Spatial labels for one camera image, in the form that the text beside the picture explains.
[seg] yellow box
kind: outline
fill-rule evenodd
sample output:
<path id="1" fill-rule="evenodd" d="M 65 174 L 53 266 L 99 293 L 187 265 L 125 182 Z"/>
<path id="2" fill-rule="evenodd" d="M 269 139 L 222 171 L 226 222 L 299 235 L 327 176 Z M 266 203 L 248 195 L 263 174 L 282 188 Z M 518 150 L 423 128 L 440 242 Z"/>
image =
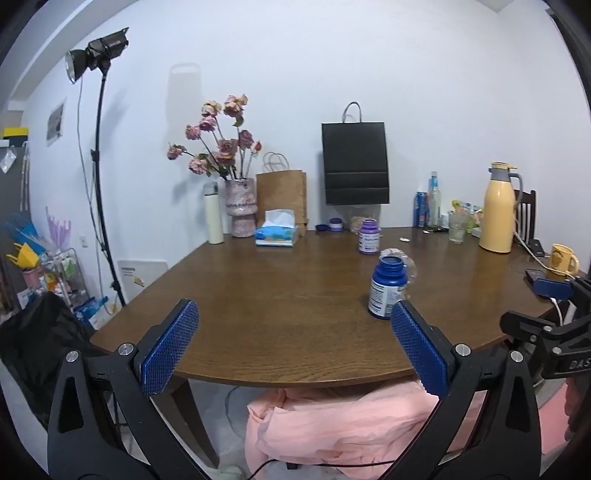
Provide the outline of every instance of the yellow box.
<path id="1" fill-rule="evenodd" d="M 29 135 L 29 129 L 24 127 L 6 127 L 2 133 L 4 138 L 6 137 L 27 137 Z"/>

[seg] energy drink can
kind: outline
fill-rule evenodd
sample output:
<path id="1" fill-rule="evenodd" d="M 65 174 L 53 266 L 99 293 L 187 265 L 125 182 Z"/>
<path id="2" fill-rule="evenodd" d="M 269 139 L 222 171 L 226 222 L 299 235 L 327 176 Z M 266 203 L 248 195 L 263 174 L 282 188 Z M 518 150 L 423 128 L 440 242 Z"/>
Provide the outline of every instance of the energy drink can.
<path id="1" fill-rule="evenodd" d="M 427 228 L 429 223 L 429 203 L 427 192 L 417 192 L 414 198 L 413 227 Z"/>

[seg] black plastic bag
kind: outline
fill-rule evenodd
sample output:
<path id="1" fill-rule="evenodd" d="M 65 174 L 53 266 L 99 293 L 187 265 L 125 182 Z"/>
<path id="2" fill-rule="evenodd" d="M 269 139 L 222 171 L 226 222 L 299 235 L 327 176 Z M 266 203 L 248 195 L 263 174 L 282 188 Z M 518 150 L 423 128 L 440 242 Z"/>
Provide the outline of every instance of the black plastic bag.
<path id="1" fill-rule="evenodd" d="M 0 358 L 22 390 L 29 407 L 47 430 L 61 363 L 71 350 L 104 355 L 90 344 L 92 331 L 64 301 L 46 293 L 0 325 Z"/>

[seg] black light pole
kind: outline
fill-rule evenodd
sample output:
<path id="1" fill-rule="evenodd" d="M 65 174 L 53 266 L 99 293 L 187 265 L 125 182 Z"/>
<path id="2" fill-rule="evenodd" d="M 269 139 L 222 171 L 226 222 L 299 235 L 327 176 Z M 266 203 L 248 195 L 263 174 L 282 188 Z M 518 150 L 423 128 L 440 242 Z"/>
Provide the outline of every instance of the black light pole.
<path id="1" fill-rule="evenodd" d="M 96 131 L 95 131 L 95 149 L 90 151 L 93 164 L 93 177 L 95 178 L 95 192 L 96 192 L 96 210 L 99 214 L 98 222 L 100 226 L 100 233 L 102 242 L 100 243 L 101 250 L 105 253 L 113 283 L 111 287 L 117 292 L 121 306 L 125 307 L 125 298 L 121 290 L 121 284 L 117 278 L 115 270 L 115 263 L 113 256 L 111 256 L 111 249 L 109 247 L 109 238 L 105 226 L 105 213 L 103 211 L 103 197 L 100 189 L 100 115 L 103 109 L 103 97 L 105 94 L 105 83 L 107 80 L 107 72 L 111 67 L 111 60 L 121 55 L 123 50 L 129 44 L 125 34 L 127 28 L 113 33 L 107 37 L 98 38 L 91 41 L 85 50 L 71 50 L 66 54 L 66 71 L 72 83 L 82 76 L 88 68 L 94 70 L 98 68 L 103 74 L 100 82 L 99 104 L 96 112 Z"/>

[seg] tissue pack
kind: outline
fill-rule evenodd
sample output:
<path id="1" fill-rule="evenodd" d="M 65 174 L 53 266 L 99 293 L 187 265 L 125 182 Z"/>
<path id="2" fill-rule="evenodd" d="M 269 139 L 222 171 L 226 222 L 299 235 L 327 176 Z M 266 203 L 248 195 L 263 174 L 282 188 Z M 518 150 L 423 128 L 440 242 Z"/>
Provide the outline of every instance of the tissue pack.
<path id="1" fill-rule="evenodd" d="M 255 230 L 255 243 L 269 247 L 293 247 L 298 238 L 298 227 L 293 210 L 269 210 L 265 223 Z"/>

